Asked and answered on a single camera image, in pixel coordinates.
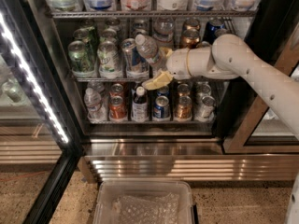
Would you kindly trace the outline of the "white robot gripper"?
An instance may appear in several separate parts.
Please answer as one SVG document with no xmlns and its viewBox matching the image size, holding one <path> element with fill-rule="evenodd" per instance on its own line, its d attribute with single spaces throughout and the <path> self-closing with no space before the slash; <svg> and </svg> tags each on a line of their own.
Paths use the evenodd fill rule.
<svg viewBox="0 0 299 224">
<path fill-rule="evenodd" d="M 182 80 L 191 77 L 187 68 L 189 49 L 173 51 L 168 47 L 160 47 L 160 52 L 167 59 L 166 68 L 169 72 L 160 70 L 155 77 L 143 82 L 143 88 L 148 91 L 158 90 L 170 84 L 173 78 Z"/>
</svg>

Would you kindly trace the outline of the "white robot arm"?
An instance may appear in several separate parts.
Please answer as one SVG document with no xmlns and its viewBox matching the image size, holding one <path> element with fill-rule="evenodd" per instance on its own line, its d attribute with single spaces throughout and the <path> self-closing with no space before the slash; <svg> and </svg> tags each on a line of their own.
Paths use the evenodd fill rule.
<svg viewBox="0 0 299 224">
<path fill-rule="evenodd" d="M 240 77 L 257 93 L 247 114 L 231 137 L 224 141 L 230 153 L 245 150 L 251 133 L 267 108 L 272 109 L 295 136 L 299 135 L 299 84 L 284 72 L 261 60 L 236 35 L 223 35 L 212 46 L 198 49 L 167 49 L 165 69 L 145 86 L 153 90 L 171 79 Z M 195 194 L 200 224 L 298 224 L 298 173 L 289 180 L 253 180 L 243 175 L 214 187 L 206 185 Z"/>
</svg>

